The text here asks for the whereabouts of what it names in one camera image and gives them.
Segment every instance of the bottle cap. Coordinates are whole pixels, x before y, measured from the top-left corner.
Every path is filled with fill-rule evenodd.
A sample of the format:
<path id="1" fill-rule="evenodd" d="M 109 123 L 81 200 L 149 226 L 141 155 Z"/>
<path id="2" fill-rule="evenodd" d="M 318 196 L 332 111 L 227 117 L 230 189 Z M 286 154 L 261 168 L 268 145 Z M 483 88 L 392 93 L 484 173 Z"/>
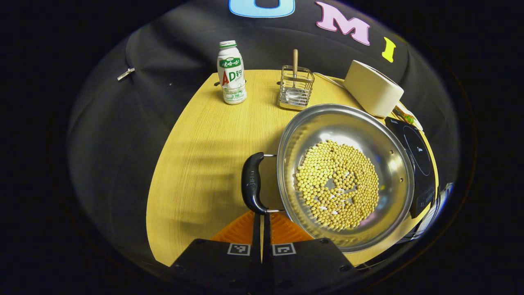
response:
<path id="1" fill-rule="evenodd" d="M 235 40 L 222 41 L 222 42 L 219 43 L 219 48 L 233 47 L 233 46 L 236 46 L 236 41 Z"/>

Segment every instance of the white tissue box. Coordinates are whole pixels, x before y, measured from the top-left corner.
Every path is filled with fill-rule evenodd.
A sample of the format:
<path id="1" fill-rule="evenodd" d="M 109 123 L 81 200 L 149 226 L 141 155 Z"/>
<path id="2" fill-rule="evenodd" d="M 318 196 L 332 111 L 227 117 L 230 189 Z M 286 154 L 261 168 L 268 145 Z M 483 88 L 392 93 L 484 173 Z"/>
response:
<path id="1" fill-rule="evenodd" d="M 366 112 L 387 117 L 395 108 L 404 90 L 383 73 L 353 60 L 344 79 L 344 87 Z"/>

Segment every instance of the white plastic bottle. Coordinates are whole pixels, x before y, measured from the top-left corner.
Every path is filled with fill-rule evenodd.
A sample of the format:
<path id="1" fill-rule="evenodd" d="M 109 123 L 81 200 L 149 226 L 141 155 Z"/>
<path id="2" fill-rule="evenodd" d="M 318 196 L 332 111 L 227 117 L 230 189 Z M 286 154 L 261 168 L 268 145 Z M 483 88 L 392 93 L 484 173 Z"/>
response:
<path id="1" fill-rule="evenodd" d="M 239 104 L 247 97 L 242 55 L 236 48 L 235 40 L 220 42 L 219 49 L 216 67 L 224 101 L 229 104 Z"/>

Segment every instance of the blue letter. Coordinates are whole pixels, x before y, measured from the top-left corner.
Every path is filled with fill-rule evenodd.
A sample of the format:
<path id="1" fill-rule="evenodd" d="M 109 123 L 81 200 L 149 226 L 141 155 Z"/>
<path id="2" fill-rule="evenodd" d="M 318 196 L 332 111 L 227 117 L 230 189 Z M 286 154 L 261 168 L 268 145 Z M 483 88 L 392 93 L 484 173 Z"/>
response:
<path id="1" fill-rule="evenodd" d="M 245 17 L 283 17 L 294 12 L 294 0 L 279 0 L 278 6 L 274 8 L 258 7 L 255 0 L 230 0 L 230 11 Z"/>

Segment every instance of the metal zipper pull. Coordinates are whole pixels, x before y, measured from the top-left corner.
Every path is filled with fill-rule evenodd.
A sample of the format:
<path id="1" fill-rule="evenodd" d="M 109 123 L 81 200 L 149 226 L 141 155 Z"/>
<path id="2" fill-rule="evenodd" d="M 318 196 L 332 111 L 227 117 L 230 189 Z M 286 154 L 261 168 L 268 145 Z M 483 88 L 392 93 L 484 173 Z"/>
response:
<path id="1" fill-rule="evenodd" d="M 122 75 L 118 76 L 117 80 L 120 81 L 120 80 L 124 79 L 125 77 L 127 77 L 127 75 L 129 75 L 130 73 L 132 73 L 134 71 L 135 71 L 135 68 L 127 69 L 127 71 L 125 71 L 125 73 L 123 73 Z"/>

